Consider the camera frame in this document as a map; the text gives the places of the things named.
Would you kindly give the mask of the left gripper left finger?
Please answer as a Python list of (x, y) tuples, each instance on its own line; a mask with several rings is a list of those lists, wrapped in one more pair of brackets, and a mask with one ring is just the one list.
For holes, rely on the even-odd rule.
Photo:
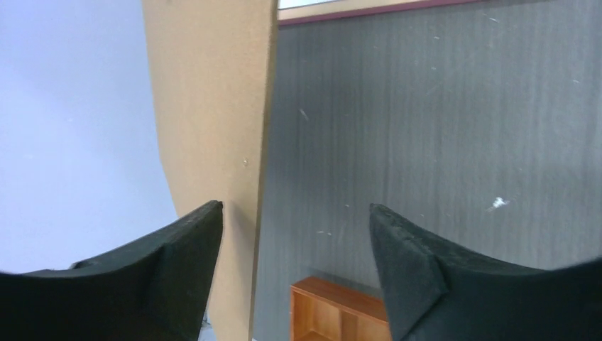
[(65, 270), (1, 275), (2, 340), (197, 340), (224, 229), (211, 200)]

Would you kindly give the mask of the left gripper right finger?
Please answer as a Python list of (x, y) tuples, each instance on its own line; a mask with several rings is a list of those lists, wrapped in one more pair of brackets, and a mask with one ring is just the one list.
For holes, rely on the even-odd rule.
[(394, 340), (600, 340), (601, 260), (554, 270), (479, 254), (370, 206)]

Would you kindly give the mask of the brown frame backing board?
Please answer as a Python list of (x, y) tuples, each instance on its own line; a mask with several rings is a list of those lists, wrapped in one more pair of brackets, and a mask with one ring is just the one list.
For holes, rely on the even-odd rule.
[(160, 159), (178, 215), (224, 204), (209, 297), (219, 340), (250, 340), (276, 1), (144, 1)]

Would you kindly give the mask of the pink wooden picture frame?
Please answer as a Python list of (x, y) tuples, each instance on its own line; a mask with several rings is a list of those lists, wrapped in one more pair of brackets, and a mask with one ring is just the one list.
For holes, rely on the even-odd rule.
[(288, 26), (473, 2), (472, 0), (278, 1), (278, 23), (281, 26)]

